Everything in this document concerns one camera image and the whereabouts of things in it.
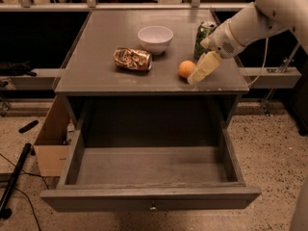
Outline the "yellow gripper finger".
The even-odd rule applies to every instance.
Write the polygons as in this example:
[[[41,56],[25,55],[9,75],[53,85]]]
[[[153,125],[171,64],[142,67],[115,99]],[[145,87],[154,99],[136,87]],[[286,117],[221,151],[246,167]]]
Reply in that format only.
[[[197,84],[209,76],[221,64],[221,56],[216,51],[203,53],[196,67],[188,77],[188,83],[191,85]]]

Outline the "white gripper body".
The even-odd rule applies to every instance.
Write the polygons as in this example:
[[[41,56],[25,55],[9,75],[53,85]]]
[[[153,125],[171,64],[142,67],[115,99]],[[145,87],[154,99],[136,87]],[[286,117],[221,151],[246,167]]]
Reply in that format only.
[[[233,58],[245,50],[231,30],[231,20],[227,19],[216,30],[200,42],[203,48],[216,51],[224,59]]]

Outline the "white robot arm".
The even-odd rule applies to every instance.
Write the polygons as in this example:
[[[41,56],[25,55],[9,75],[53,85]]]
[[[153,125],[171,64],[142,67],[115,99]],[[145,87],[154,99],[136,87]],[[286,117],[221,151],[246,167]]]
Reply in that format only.
[[[308,53],[308,0],[254,0],[200,42],[210,52],[201,55],[188,83],[203,81],[223,59],[242,53],[252,42],[287,30]]]

